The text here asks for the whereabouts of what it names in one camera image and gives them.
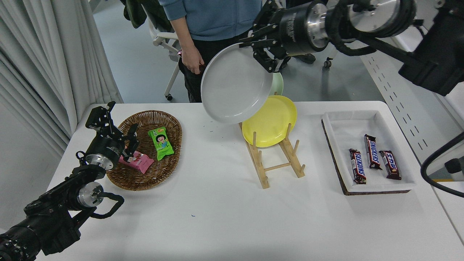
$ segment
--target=hand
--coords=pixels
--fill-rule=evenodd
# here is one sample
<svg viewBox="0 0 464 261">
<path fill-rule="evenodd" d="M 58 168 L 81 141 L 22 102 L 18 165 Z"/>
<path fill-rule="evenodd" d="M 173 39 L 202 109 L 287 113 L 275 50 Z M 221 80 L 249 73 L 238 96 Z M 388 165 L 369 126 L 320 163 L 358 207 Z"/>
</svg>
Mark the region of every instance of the hand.
<svg viewBox="0 0 464 261">
<path fill-rule="evenodd" d="M 195 74 L 200 74 L 200 65 L 205 64 L 200 52 L 193 45 L 182 48 L 182 63 Z"/>
</svg>

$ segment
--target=person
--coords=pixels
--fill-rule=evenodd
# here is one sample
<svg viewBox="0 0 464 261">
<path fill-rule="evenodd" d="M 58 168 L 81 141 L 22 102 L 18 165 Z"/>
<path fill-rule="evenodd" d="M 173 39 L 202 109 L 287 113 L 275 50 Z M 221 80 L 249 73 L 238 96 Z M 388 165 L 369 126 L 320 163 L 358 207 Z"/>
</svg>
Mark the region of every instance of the person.
<svg viewBox="0 0 464 261">
<path fill-rule="evenodd" d="M 203 71 L 222 49 L 247 37 L 262 0 L 159 0 L 179 38 L 179 70 L 190 102 L 201 102 Z"/>
</svg>

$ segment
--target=yellow plate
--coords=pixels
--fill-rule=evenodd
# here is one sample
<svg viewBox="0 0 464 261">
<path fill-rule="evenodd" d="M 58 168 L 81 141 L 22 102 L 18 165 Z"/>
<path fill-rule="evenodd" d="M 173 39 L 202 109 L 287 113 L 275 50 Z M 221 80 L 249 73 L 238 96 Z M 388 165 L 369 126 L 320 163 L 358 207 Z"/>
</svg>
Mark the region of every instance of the yellow plate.
<svg viewBox="0 0 464 261">
<path fill-rule="evenodd" d="M 251 118 L 242 123 L 245 140 L 253 145 L 253 132 L 256 132 L 256 146 L 269 147 L 281 142 L 296 122 L 296 107 L 293 102 L 281 95 L 269 96 L 263 107 Z"/>
</svg>

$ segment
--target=green snack package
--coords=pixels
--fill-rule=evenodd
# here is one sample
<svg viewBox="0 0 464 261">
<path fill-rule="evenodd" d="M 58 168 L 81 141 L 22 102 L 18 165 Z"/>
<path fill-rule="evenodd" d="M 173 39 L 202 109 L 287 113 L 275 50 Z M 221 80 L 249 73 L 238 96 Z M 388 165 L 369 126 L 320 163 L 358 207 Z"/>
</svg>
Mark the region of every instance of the green snack package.
<svg viewBox="0 0 464 261">
<path fill-rule="evenodd" d="M 151 130 L 148 132 L 148 135 L 153 139 L 158 160 L 162 160 L 166 155 L 174 154 L 173 147 L 169 143 L 166 134 L 166 127 Z"/>
</svg>

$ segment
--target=white table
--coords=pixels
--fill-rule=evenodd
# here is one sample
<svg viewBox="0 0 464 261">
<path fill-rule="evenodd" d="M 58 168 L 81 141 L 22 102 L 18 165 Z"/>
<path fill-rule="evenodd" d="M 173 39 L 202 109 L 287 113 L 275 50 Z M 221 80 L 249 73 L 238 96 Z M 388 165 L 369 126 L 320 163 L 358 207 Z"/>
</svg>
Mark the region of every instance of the white table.
<svg viewBox="0 0 464 261">
<path fill-rule="evenodd" d="M 464 192 L 464 182 L 439 182 L 440 184 L 457 191 Z M 457 234 L 464 244 L 464 198 L 455 196 L 443 190 L 433 188 L 437 193 L 440 203 L 452 222 Z"/>
<path fill-rule="evenodd" d="M 124 205 L 106 220 L 89 219 L 81 240 L 39 260 L 462 260 L 464 247 L 432 188 L 415 170 L 418 185 L 406 194 L 345 196 L 322 130 L 326 111 L 382 110 L 407 142 L 381 102 L 297 102 L 290 134 L 300 139 L 298 158 L 306 176 L 291 167 L 268 172 L 261 185 L 237 125 L 214 122 L 201 104 L 117 104 L 115 125 L 145 110 L 176 117 L 183 128 L 176 171 L 146 191 L 126 191 L 107 177 L 105 191 Z M 73 135 L 50 188 L 78 166 L 95 132 L 83 122 Z M 277 156 L 263 151 L 263 162 Z M 413 153 L 409 157 L 415 162 Z M 110 200 L 97 212 L 104 213 Z"/>
</svg>

